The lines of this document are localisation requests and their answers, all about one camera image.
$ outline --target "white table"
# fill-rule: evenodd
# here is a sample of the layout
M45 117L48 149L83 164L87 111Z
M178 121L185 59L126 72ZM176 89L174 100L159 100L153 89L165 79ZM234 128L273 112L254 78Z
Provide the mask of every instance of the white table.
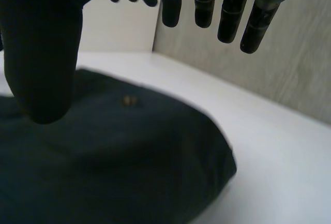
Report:
M81 53L78 67L170 94L219 124L238 173L192 224L331 223L329 126L161 55Z

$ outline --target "white surface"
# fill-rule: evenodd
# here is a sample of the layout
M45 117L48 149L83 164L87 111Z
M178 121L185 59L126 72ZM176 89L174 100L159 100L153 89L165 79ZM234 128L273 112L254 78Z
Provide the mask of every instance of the white surface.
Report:
M159 6L92 0L84 7L80 51L152 51Z
M87 67L206 111L238 173L192 224L330 224L331 128L161 55L81 53Z

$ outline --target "small brown object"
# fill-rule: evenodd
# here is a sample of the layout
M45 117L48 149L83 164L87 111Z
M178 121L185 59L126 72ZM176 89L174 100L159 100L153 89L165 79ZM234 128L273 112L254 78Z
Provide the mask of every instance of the small brown object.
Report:
M137 102L138 102L138 98L136 96L126 95L122 99L122 104L125 107L135 106L137 105Z

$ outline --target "dark green cloth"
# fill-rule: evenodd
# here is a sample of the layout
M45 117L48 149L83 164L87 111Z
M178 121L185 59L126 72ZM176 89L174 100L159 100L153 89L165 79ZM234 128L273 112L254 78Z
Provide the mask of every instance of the dark green cloth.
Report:
M205 114L98 73L75 75L73 106L37 125L0 97L1 224L181 224L235 174Z

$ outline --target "robotic hand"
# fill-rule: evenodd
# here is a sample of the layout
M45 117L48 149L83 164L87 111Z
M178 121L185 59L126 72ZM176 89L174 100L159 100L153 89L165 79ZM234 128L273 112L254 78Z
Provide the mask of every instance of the robotic hand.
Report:
M36 123L54 122L70 108L82 8L89 1L0 0L6 79ZM144 1L157 5L157 0Z
M215 0L194 0L195 22L202 28L212 21ZM237 33L247 0L223 0L218 39L231 43ZM267 31L279 5L285 0L255 0L246 26L240 49L245 53L255 52ZM162 20L168 27L175 27L179 21L182 0L162 0Z

